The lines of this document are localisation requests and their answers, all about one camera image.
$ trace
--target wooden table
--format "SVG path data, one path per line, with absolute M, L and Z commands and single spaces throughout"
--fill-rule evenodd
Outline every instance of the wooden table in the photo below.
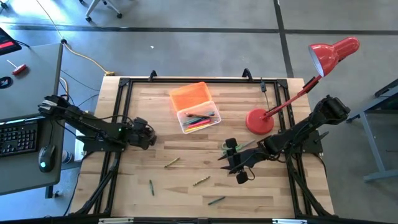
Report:
M 95 116 L 102 118 L 113 113 L 120 77 L 104 77 Z M 290 96 L 304 86 L 301 78 L 287 79 Z M 263 161 L 252 169 L 254 181 L 239 185 L 235 175 L 220 169 L 227 161 L 217 161 L 221 144 L 228 138 L 238 143 L 260 140 L 266 136 L 250 133 L 245 126 L 245 117 L 253 108 L 264 108 L 266 98 L 258 84 L 210 83 L 208 88 L 216 103 L 222 122 L 191 134 L 183 134 L 169 98 L 169 91 L 184 83 L 135 83 L 129 117 L 146 119 L 157 133 L 155 146 L 144 151 L 129 146 L 122 154 L 112 209 L 114 217 L 223 217 L 223 218 L 289 218 L 294 217 L 292 198 L 285 164 Z M 269 106 L 275 106 L 275 93 L 267 87 Z M 120 113 L 124 107 L 123 93 Z M 303 96 L 293 103 L 296 123 L 310 113 L 308 98 Z M 280 128 L 277 114 L 271 133 Z M 72 212 L 88 200 L 98 185 L 104 153 L 96 152 L 84 160 Z M 165 169 L 164 165 L 181 159 Z M 321 162 L 313 155 L 303 155 L 308 187 L 314 196 L 333 213 L 328 184 Z M 192 185 L 210 175 L 206 182 Z M 152 180 L 155 196 L 149 188 Z M 105 189 L 103 206 L 108 189 Z M 304 211 L 302 193 L 298 190 L 300 208 Z M 220 197 L 226 199 L 208 206 L 207 203 Z

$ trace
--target gray metal stand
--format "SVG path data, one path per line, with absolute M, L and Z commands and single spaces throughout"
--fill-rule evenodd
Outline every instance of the gray metal stand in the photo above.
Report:
M 361 118 L 363 127 L 365 129 L 365 133 L 368 137 L 368 141 L 373 153 L 373 156 L 376 160 L 377 168 L 379 172 L 375 172 L 373 174 L 365 175 L 363 177 L 365 182 L 369 182 L 372 180 L 378 179 L 385 179 L 390 177 L 398 177 L 398 170 L 386 170 L 384 167 L 383 161 L 381 159 L 379 150 L 376 145 L 375 135 L 372 133 L 372 129 L 369 125 L 367 115 L 368 113 L 398 113 L 398 111 L 391 111 L 391 110 L 381 110 L 380 106 L 385 104 L 387 101 L 391 101 L 393 99 L 398 98 L 398 85 L 397 86 L 390 86 L 388 90 L 386 90 L 383 94 L 379 95 L 378 98 L 372 100 L 369 104 L 367 104 L 363 109 L 356 111 L 355 113 L 351 113 L 349 118 L 347 119 L 347 123 L 352 122 L 352 120 L 356 118 Z

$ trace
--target orange container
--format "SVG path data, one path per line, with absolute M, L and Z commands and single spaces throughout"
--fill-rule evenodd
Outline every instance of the orange container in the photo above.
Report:
M 211 101 L 211 95 L 205 82 L 193 83 L 172 90 L 170 97 L 176 111 Z

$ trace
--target gray desk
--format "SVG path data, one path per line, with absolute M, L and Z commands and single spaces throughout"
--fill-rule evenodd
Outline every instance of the gray desk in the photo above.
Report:
M 27 64 L 29 71 L 26 74 L 22 73 L 20 77 L 14 77 L 11 75 L 13 67 L 7 59 L 16 65 Z M 0 121 L 38 115 L 37 105 L 43 98 L 58 92 L 61 59 L 61 44 L 30 49 L 24 47 L 20 51 L 0 56 L 0 77 L 10 76 L 14 80 L 9 88 L 0 89 L 0 99 L 2 104 L 6 105 L 0 109 Z M 38 120 L 38 124 L 39 149 L 49 143 L 50 133 L 53 131 L 51 144 L 56 147 L 55 167 L 48 173 L 39 171 L 39 152 L 0 158 L 0 195 L 52 186 L 59 182 L 64 130 L 54 122 L 52 130 L 52 125 L 47 119 Z

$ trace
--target red object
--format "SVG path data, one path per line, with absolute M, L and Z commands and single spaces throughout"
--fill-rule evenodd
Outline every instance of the red object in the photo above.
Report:
M 296 96 L 286 101 L 283 105 L 270 111 L 266 111 L 264 109 L 251 110 L 246 116 L 246 126 L 252 133 L 269 133 L 274 127 L 274 119 L 272 115 L 278 113 L 282 108 L 308 93 L 318 83 L 318 81 L 327 76 L 339 62 L 357 51 L 359 49 L 359 40 L 355 37 L 348 37 L 333 45 L 312 44 L 308 46 L 308 48 L 319 76 L 306 84 Z
M 12 46 L 12 45 L 14 45 L 14 44 L 11 41 L 10 42 L 6 42 L 4 44 L 0 44 L 0 49 L 1 48 L 5 48 L 5 47 L 9 47 L 9 46 Z
M 21 73 L 21 71 L 25 70 L 25 68 L 27 68 L 26 64 L 22 64 L 22 65 L 18 66 L 16 69 L 14 69 L 12 71 L 12 74 L 13 75 L 18 75 L 18 74 Z
M 197 126 L 201 126 L 201 125 L 204 125 L 204 124 L 208 124 L 208 123 L 210 123 L 210 122 L 211 122 L 211 119 L 206 119 L 206 120 L 197 122 L 196 124 L 190 124 L 190 125 L 188 125 L 187 129 L 194 128 L 194 127 L 197 127 Z
M 359 49 L 359 40 L 355 37 L 347 37 L 333 45 L 312 44 L 308 46 L 308 49 L 318 73 L 325 77 L 345 57 Z

